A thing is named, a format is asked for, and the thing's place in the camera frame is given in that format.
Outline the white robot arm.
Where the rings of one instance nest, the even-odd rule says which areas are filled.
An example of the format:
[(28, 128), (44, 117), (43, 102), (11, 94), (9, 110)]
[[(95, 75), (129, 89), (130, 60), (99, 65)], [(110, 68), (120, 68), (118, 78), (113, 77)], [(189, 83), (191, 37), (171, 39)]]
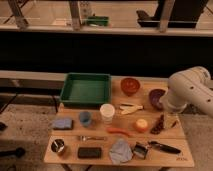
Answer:
[(207, 87), (210, 80), (210, 72), (201, 66), (172, 74), (168, 79), (168, 91), (160, 98), (164, 110), (181, 113), (192, 104), (213, 118), (213, 91)]

